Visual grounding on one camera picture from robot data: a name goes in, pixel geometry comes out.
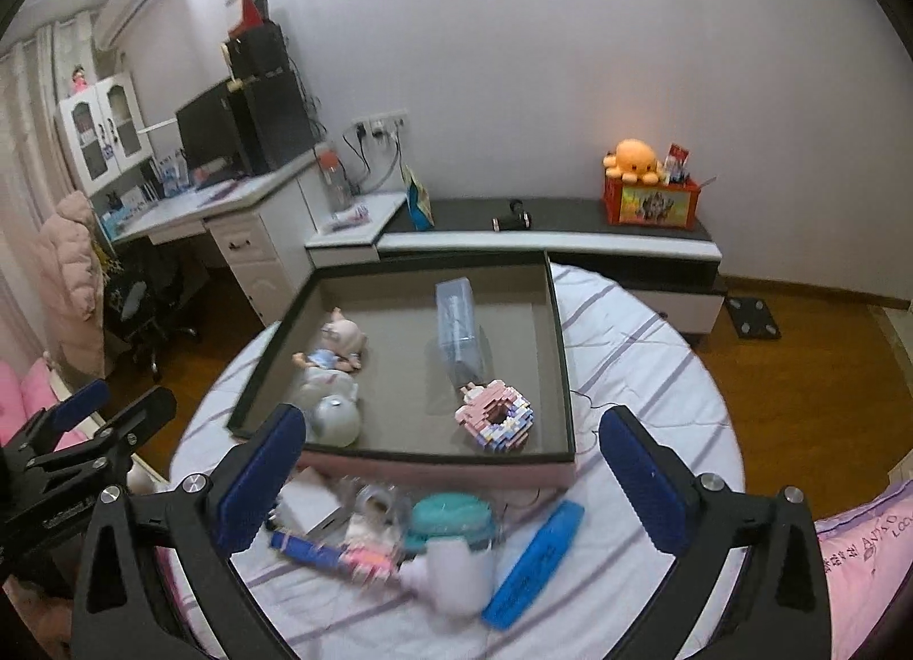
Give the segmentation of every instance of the white bed sheet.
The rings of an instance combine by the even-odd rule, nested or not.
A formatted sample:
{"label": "white bed sheet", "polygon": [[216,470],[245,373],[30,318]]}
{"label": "white bed sheet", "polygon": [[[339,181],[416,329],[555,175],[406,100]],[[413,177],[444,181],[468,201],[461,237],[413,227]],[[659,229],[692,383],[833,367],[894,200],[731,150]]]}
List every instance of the white bed sheet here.
{"label": "white bed sheet", "polygon": [[[604,463],[593,430],[607,403],[627,405],[695,473],[716,472],[744,489],[741,452],[726,405],[710,374],[676,331],[613,281],[553,264],[577,430],[578,476],[566,494],[499,492],[508,537],[499,549],[501,581],[562,497],[586,509],[572,549],[531,608],[510,631],[478,620],[435,614],[399,590],[362,590],[320,575],[268,549],[261,531],[234,565],[269,619],[302,658],[602,658],[638,615],[672,562],[654,549]],[[210,472],[234,445],[225,423],[275,332],[268,327],[213,385],[195,413],[171,466],[176,485]],[[679,657],[712,634],[743,554],[734,550]],[[216,657],[209,630],[172,553],[178,599],[193,631]]]}

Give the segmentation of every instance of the window curtain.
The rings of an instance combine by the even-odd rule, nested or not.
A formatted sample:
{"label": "window curtain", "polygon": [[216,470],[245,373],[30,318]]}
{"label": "window curtain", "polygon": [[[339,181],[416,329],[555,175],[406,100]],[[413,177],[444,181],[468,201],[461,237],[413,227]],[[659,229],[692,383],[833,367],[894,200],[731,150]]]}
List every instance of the window curtain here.
{"label": "window curtain", "polygon": [[92,56],[92,19],[88,11],[76,14],[71,20],[54,24],[54,81],[56,99],[64,100],[70,95],[73,70],[81,65],[86,73],[86,82],[95,85],[99,81]]}
{"label": "window curtain", "polygon": [[33,246],[58,201],[76,190],[55,125],[76,64],[97,82],[88,13],[38,29],[0,58],[0,353],[17,371],[21,359],[56,351],[34,289]]}

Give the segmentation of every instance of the pink cushion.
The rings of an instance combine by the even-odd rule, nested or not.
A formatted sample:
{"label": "pink cushion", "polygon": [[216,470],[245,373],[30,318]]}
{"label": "pink cushion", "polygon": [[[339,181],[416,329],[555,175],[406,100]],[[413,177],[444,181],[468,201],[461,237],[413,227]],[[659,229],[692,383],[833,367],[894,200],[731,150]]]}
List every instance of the pink cushion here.
{"label": "pink cushion", "polygon": [[19,378],[11,365],[0,361],[0,445],[6,445],[26,420]]}
{"label": "pink cushion", "polygon": [[913,482],[815,523],[831,600],[831,657],[852,657],[913,564]]}
{"label": "pink cushion", "polygon": [[26,416],[31,418],[40,409],[53,408],[58,400],[51,389],[51,373],[44,359],[38,359],[19,384]]}
{"label": "pink cushion", "polygon": [[[32,368],[25,375],[19,388],[22,392],[22,404],[27,418],[32,418],[44,408],[53,408],[58,403],[58,399],[51,389],[51,373],[47,369],[44,359],[38,359],[32,364]],[[88,441],[88,436],[80,430],[68,430],[60,437],[55,450],[66,449],[67,446],[73,444],[82,444],[82,441]]]}

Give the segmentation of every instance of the water bottle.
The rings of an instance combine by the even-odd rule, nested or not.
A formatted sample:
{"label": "water bottle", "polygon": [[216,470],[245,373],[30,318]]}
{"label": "water bottle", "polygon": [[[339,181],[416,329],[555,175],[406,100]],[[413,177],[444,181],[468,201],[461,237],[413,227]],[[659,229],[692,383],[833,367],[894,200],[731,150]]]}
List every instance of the water bottle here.
{"label": "water bottle", "polygon": [[326,188],[330,209],[334,212],[345,211],[352,205],[352,189],[345,178],[342,164],[336,152],[322,152],[317,158],[323,175],[323,186]]}

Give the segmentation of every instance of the pink coat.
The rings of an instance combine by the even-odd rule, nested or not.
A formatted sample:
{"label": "pink coat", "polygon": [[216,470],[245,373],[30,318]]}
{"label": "pink coat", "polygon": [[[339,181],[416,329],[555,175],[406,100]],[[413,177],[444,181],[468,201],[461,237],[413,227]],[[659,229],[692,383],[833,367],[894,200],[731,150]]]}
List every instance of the pink coat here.
{"label": "pink coat", "polygon": [[38,233],[38,295],[44,304],[49,343],[58,344],[73,368],[103,377],[105,368],[104,278],[92,249],[92,205],[76,191],[56,206]]}

